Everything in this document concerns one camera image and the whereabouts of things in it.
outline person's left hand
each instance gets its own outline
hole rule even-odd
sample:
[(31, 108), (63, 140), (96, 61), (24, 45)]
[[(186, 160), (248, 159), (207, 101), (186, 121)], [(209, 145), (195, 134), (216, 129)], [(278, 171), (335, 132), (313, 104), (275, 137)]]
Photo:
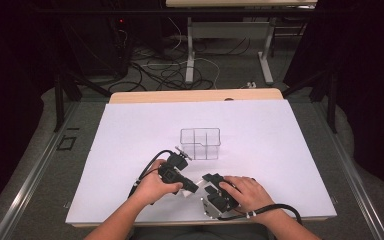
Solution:
[(135, 193), (131, 198), (135, 198), (136, 201), (141, 202), (144, 206), (154, 203), (162, 198), (167, 193), (173, 193), (179, 191), (182, 187), (182, 183), (164, 183), (158, 175), (158, 168), (165, 160), (156, 160), (151, 168), (146, 173), (146, 177), (142, 179)]

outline white cable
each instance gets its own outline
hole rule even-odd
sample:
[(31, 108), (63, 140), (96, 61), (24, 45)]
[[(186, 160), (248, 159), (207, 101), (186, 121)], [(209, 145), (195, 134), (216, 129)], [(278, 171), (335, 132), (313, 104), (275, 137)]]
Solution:
[(212, 61), (210, 61), (210, 60), (208, 60), (208, 59), (205, 59), (205, 58), (195, 58), (194, 60), (204, 60), (204, 61), (207, 61), (207, 62), (209, 62), (209, 63), (212, 63), (214, 66), (217, 67), (217, 76), (216, 76), (216, 78), (214, 79), (214, 89), (217, 90), (216, 82), (217, 82), (218, 76), (220, 75), (220, 68), (219, 68), (219, 66), (218, 66), (217, 64), (215, 64), (214, 62), (212, 62)]
[(122, 33), (124, 33), (126, 36), (125, 36), (125, 38), (124, 38), (124, 41), (123, 41), (123, 47), (126, 47), (126, 41), (127, 41), (127, 32), (126, 31), (124, 31), (124, 30), (121, 30), (121, 29), (119, 29), (118, 30), (119, 32), (122, 32)]
[(247, 212), (247, 213), (246, 213), (246, 218), (255, 217), (255, 216), (257, 216), (257, 214), (255, 213), (255, 211)]
[(182, 43), (182, 32), (180, 31), (180, 28), (174, 23), (174, 21), (171, 19), (171, 18), (168, 18), (171, 23), (173, 23), (173, 26), (175, 26), (177, 28), (177, 31), (179, 32), (179, 42), (177, 43), (176, 46), (174, 46), (170, 52), (173, 52), (176, 48), (178, 48), (180, 46), (180, 44)]
[(141, 67), (149, 67), (149, 66), (179, 66), (181, 64), (187, 63), (188, 61), (180, 62), (180, 63), (150, 63), (145, 65), (140, 65)]
[(151, 55), (151, 54), (142, 53), (142, 50), (135, 52), (135, 54), (142, 55), (142, 56), (147, 56), (147, 57), (153, 57), (154, 56), (154, 55)]

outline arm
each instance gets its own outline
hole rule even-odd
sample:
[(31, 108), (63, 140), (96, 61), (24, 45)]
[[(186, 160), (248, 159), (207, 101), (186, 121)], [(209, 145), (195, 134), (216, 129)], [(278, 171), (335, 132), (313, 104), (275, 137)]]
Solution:
[[(237, 189), (227, 183), (220, 183), (220, 187), (225, 189), (239, 202), (241, 211), (250, 212), (274, 204), (266, 190), (254, 179), (231, 176), (226, 176), (224, 179), (236, 186)], [(279, 240), (320, 239), (281, 209), (258, 214), (257, 216), (252, 217), (251, 220), (265, 225)]]
[(167, 193), (179, 191), (182, 183), (165, 184), (155, 171), (163, 162), (164, 160), (156, 160), (135, 193), (85, 239), (124, 240), (142, 209)]

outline finger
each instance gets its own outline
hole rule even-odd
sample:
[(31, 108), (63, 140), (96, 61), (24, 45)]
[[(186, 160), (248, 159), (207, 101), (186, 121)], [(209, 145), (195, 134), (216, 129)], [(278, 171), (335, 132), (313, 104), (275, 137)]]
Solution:
[(249, 183), (244, 177), (225, 177), (225, 180), (232, 183), (240, 192), (247, 191), (250, 188)]
[(242, 201), (242, 193), (239, 192), (236, 188), (232, 187), (230, 184), (225, 182), (220, 182), (219, 186), (226, 190), (236, 201), (241, 202)]
[(261, 186), (261, 184), (257, 181), (257, 180), (255, 180), (254, 178), (251, 178), (251, 184), (254, 186), (254, 187), (259, 187), (259, 186)]
[(255, 186), (258, 185), (257, 181), (255, 181), (254, 178), (243, 177), (242, 180), (243, 180), (244, 184), (246, 184), (250, 188), (254, 188)]
[(167, 193), (177, 192), (183, 187), (183, 183), (177, 182), (177, 183), (165, 184), (164, 187)]
[(150, 169), (156, 169), (156, 168), (159, 168), (161, 164), (165, 163), (166, 160), (164, 159), (157, 159), (155, 160), (152, 165), (151, 165), (151, 168)]

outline wrist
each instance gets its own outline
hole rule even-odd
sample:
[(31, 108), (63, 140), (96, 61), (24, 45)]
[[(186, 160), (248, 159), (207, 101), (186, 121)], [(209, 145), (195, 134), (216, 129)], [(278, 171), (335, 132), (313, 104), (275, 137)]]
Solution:
[(254, 222), (263, 224), (264, 226), (269, 227), (273, 222), (279, 222), (280, 219), (287, 216), (282, 209), (274, 209), (264, 213), (260, 213), (255, 216), (252, 220)]
[(130, 205), (132, 205), (133, 207), (135, 208), (139, 208), (140, 210), (142, 210), (143, 208), (145, 208), (147, 205), (149, 205), (149, 203), (147, 201), (144, 200), (145, 198), (143, 197), (140, 197), (139, 195), (137, 194), (133, 194), (131, 197), (129, 197), (127, 199), (126, 202), (128, 202)]

